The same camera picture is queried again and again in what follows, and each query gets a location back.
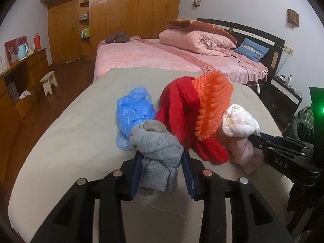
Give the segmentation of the pink knotted sock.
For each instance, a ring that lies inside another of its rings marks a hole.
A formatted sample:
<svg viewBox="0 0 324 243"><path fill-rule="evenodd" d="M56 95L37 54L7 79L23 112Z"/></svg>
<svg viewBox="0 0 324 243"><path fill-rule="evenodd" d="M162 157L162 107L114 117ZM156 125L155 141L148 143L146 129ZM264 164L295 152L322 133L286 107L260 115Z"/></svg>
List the pink knotted sock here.
<svg viewBox="0 0 324 243"><path fill-rule="evenodd" d="M254 148L247 137L229 137L219 128L216 139L230 153L231 161L243 168L246 174L251 174L264 164L261 150Z"/></svg>

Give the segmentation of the black white nightstand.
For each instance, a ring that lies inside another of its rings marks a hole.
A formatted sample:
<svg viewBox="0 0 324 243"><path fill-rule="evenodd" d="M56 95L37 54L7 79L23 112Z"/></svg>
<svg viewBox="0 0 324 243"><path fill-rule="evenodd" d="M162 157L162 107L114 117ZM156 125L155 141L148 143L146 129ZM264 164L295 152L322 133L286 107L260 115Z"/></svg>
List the black white nightstand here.
<svg viewBox="0 0 324 243"><path fill-rule="evenodd" d="M274 76L261 90L260 99L281 131L292 122L302 102L302 97L278 76Z"/></svg>

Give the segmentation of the red gloves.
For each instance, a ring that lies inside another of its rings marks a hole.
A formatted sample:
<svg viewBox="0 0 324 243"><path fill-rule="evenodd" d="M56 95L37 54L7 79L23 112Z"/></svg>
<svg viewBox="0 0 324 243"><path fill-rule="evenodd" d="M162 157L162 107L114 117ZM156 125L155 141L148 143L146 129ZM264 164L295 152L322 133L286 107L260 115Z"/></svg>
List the red gloves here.
<svg viewBox="0 0 324 243"><path fill-rule="evenodd" d="M199 141L195 136L200 98L193 80L190 76L180 77L163 89L155 119L165 124L167 130L176 136L187 150L194 150L204 161L226 163L229 158L228 151L214 137Z"/></svg>

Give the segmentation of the small white stool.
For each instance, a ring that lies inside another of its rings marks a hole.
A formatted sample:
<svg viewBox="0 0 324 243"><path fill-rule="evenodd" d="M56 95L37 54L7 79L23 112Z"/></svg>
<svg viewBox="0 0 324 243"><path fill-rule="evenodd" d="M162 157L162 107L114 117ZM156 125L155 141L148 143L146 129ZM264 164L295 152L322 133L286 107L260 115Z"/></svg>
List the small white stool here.
<svg viewBox="0 0 324 243"><path fill-rule="evenodd" d="M45 96L47 96L48 94L52 94L52 85L56 87L58 86L58 82L55 77L55 71L50 71L45 76L43 76L43 78L40 79L40 83L43 86Z"/></svg>

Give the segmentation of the brown wall ornament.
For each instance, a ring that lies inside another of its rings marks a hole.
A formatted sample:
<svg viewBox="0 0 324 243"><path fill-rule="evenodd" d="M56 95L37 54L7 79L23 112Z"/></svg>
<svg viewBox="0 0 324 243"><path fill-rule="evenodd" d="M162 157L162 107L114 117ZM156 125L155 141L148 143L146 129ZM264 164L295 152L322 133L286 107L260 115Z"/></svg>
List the brown wall ornament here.
<svg viewBox="0 0 324 243"><path fill-rule="evenodd" d="M299 14L292 9L287 9L287 23L295 28L299 27Z"/></svg>

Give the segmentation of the wall power outlet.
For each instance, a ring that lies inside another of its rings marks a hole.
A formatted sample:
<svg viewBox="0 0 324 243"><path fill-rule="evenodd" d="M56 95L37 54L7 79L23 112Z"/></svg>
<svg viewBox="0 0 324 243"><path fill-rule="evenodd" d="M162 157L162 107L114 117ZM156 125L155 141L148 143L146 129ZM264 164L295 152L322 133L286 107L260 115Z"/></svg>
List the wall power outlet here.
<svg viewBox="0 0 324 243"><path fill-rule="evenodd" d="M283 50L284 50L287 54L289 54L289 55L291 55L291 56L294 55L294 49L292 49L291 47L289 47L289 46L287 46L287 45L284 45Z"/></svg>

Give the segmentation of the wall switch box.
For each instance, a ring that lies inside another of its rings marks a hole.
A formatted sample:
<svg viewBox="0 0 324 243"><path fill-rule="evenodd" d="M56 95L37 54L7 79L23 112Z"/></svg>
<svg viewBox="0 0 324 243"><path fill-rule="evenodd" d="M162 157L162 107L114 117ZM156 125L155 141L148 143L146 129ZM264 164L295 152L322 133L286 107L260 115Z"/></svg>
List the wall switch box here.
<svg viewBox="0 0 324 243"><path fill-rule="evenodd" d="M193 0L194 7L200 7L200 5L201 5L201 0Z"/></svg>

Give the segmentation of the wooden side cabinet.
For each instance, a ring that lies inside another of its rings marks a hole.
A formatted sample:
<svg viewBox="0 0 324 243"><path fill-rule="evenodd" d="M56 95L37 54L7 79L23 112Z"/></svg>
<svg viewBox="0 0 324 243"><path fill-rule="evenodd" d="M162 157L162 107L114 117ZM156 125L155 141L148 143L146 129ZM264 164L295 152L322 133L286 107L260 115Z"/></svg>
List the wooden side cabinet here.
<svg viewBox="0 0 324 243"><path fill-rule="evenodd" d="M15 63L1 74L1 182L18 129L38 100L40 79L50 71L46 49Z"/></svg>

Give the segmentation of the folded pink quilt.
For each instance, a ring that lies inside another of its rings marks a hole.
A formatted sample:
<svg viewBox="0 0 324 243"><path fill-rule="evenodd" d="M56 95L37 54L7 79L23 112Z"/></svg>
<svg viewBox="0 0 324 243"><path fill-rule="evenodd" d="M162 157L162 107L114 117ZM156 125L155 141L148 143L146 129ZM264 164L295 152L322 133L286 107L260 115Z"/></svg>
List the folded pink quilt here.
<svg viewBox="0 0 324 243"><path fill-rule="evenodd" d="M163 45L211 56L231 56L236 47L226 36L203 31L166 29L159 34L159 41Z"/></svg>

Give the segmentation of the blue pillow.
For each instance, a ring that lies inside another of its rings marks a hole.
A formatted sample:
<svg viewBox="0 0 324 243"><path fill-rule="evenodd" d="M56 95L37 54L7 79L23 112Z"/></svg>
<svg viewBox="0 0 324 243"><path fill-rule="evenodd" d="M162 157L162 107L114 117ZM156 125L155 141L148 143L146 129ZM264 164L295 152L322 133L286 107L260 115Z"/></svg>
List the blue pillow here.
<svg viewBox="0 0 324 243"><path fill-rule="evenodd" d="M268 53L269 49L259 45L252 40L245 38L243 43L237 47L234 52L246 56L250 60L258 63Z"/></svg>

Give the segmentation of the grey slippers on bed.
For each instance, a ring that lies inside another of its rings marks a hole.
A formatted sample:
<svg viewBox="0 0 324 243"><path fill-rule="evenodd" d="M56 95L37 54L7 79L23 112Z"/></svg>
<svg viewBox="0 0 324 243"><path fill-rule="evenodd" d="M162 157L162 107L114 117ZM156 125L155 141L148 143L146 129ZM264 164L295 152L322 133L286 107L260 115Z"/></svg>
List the grey slippers on bed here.
<svg viewBox="0 0 324 243"><path fill-rule="evenodd" d="M105 40L106 44L110 43L126 43L130 41L130 36L126 34L126 32L118 32L114 35L108 36Z"/></svg>

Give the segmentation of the white plastic bag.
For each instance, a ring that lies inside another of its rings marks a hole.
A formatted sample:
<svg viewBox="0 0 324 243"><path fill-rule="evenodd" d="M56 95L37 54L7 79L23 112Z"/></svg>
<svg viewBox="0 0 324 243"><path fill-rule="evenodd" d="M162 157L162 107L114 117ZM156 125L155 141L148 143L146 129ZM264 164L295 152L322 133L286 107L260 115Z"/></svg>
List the white plastic bag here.
<svg viewBox="0 0 324 243"><path fill-rule="evenodd" d="M256 119L242 106L233 104L222 115L222 131L229 137L246 138L260 136L260 126Z"/></svg>

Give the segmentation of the orange foam net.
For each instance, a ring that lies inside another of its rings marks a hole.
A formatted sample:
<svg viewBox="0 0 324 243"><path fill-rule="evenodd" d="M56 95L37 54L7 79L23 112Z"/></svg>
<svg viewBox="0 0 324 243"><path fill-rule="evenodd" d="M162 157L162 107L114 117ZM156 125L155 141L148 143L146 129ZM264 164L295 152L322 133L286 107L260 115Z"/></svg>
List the orange foam net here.
<svg viewBox="0 0 324 243"><path fill-rule="evenodd" d="M220 71L207 72L192 81L200 99L195 136L199 141L213 137L222 115L231 104L233 85Z"/></svg>

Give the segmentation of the grey knotted sock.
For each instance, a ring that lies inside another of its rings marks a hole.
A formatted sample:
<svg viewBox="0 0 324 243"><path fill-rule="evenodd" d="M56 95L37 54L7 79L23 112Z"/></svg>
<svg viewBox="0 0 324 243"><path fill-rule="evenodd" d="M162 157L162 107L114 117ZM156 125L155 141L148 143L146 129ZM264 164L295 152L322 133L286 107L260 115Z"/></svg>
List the grey knotted sock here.
<svg viewBox="0 0 324 243"><path fill-rule="evenodd" d="M150 196L156 191L176 191L184 152L178 138L160 121L146 120L131 130L130 144L143 155L139 193Z"/></svg>

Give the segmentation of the blue plastic bag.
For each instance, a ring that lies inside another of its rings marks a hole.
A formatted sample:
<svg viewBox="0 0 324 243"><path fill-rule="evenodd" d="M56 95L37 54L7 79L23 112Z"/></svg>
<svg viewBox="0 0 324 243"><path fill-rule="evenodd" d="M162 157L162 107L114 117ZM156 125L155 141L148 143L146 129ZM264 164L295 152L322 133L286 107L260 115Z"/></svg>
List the blue plastic bag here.
<svg viewBox="0 0 324 243"><path fill-rule="evenodd" d="M144 87L136 87L116 102L116 121L119 132L116 136L116 145L123 151L131 151L129 143L130 132L135 125L155 118L157 112L152 104L152 98Z"/></svg>

